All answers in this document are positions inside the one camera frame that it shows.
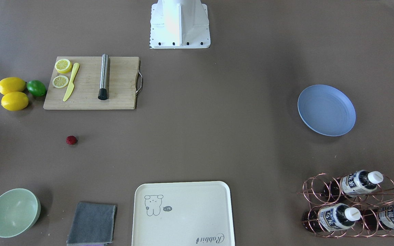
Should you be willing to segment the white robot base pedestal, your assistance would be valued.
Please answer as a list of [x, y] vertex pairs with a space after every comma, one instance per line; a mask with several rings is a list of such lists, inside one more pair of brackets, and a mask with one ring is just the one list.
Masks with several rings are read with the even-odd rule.
[[159, 0], [151, 6], [151, 49], [204, 49], [210, 45], [208, 6], [200, 0]]

